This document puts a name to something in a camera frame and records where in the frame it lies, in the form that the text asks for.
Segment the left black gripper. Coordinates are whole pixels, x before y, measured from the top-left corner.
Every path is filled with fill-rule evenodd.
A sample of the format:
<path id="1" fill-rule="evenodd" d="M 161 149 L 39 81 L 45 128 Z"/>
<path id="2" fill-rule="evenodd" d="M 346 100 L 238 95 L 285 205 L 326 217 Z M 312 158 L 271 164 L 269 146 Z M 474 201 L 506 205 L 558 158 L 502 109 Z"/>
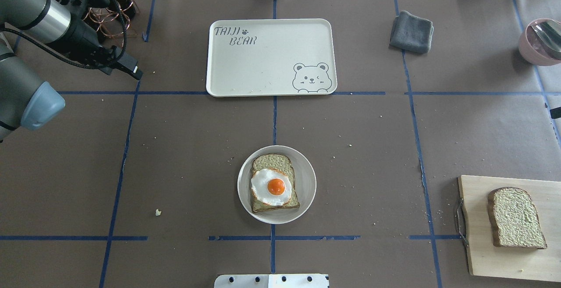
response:
<path id="1" fill-rule="evenodd" d="M 138 60 L 128 57 L 124 48 L 102 46 L 96 30 L 83 20 L 90 8 L 106 8 L 111 4 L 119 8 L 116 0 L 51 0 L 52 7 L 55 2 L 70 13 L 70 25 L 60 38 L 50 44 L 50 48 L 79 64 L 98 68 L 106 75 L 117 69 L 135 80 L 142 79 Z"/>

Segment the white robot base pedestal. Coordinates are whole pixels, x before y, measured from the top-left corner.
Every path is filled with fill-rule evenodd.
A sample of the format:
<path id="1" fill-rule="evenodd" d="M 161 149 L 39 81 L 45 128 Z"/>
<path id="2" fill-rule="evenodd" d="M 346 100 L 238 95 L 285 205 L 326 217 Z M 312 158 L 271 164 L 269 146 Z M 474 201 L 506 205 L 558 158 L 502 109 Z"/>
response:
<path id="1" fill-rule="evenodd" d="M 329 288 L 327 274 L 223 274 L 215 288 Z"/>

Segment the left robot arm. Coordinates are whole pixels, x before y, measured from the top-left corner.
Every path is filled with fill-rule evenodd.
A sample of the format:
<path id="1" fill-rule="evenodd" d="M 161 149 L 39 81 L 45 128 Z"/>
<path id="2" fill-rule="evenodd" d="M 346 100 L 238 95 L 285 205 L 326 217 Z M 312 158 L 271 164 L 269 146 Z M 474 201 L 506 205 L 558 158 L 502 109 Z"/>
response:
<path id="1" fill-rule="evenodd" d="M 142 78 L 138 60 L 122 46 L 107 48 L 84 21 L 89 8 L 114 7 L 124 31 L 124 13 L 118 0 L 1 0 L 1 32 L 16 34 L 66 64 L 110 75 L 119 70 Z M 5 139 L 18 128 L 42 128 L 65 107 L 64 98 L 49 82 L 1 43 L 0 127 Z"/>

